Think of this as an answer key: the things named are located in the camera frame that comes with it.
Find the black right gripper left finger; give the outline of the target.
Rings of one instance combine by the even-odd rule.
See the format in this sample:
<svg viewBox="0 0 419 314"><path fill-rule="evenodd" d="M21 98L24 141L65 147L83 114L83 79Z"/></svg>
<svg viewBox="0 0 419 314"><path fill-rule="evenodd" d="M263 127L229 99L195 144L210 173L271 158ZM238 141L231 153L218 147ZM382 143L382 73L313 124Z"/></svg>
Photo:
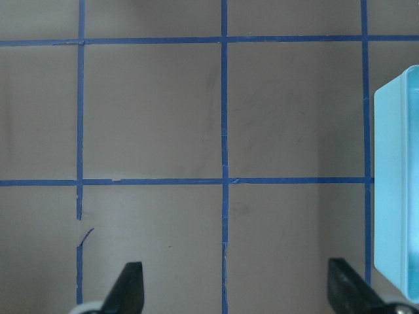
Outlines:
<svg viewBox="0 0 419 314"><path fill-rule="evenodd" d="M100 313L140 314L143 311L144 303L142 263L129 262L123 267L107 295Z"/></svg>

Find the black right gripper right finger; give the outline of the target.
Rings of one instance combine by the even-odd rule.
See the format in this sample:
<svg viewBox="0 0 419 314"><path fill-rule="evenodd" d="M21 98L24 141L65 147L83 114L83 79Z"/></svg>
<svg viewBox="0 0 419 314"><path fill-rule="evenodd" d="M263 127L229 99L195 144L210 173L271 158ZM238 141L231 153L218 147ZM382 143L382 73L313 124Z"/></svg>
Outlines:
<svg viewBox="0 0 419 314"><path fill-rule="evenodd" d="M343 258L328 261L327 300L339 314L393 313L393 306L384 302Z"/></svg>

